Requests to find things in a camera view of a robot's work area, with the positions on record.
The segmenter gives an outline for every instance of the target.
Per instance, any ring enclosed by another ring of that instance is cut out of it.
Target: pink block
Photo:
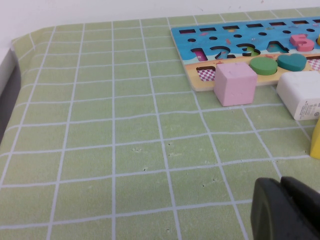
[[[293,46],[297,47],[298,52],[309,52],[315,47],[314,41],[308,39],[304,34],[292,35],[289,41]]]
[[[222,106],[251,104],[258,75],[245,62],[217,64],[213,91]]]

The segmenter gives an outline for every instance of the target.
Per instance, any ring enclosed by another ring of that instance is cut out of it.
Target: green circle block
[[[250,67],[258,75],[272,75],[277,72],[278,63],[269,57],[255,57],[250,61]]]

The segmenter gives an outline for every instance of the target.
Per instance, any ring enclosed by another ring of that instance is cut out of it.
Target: black object
[[[258,178],[251,227],[255,240],[320,240],[320,194],[293,177]]]

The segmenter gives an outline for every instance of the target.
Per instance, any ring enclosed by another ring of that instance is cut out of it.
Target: white wall
[[[0,0],[0,48],[61,24],[319,6],[320,0]]]

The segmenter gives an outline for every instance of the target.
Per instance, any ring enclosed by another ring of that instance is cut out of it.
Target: wooden toy
[[[320,119],[313,130],[310,157],[320,159]]]
[[[320,71],[318,30],[320,16],[173,27],[171,35],[192,88],[212,91],[219,64],[250,65],[254,58],[301,54],[307,59],[302,71]],[[257,86],[277,84],[286,72],[290,71],[279,66],[270,75],[262,71]]]
[[[280,68],[292,72],[300,72],[305,69],[307,58],[298,53],[294,53],[291,55],[280,55],[278,56],[277,63]]]
[[[269,57],[255,57],[250,61],[250,67],[256,74],[268,76],[276,73],[278,64]]]
[[[214,93],[222,106],[251,104],[258,75],[245,62],[216,66]]]
[[[296,49],[299,52],[312,51],[315,46],[315,42],[311,39],[308,39],[307,34],[292,35],[290,37],[290,43],[292,43],[293,46],[297,47]]]

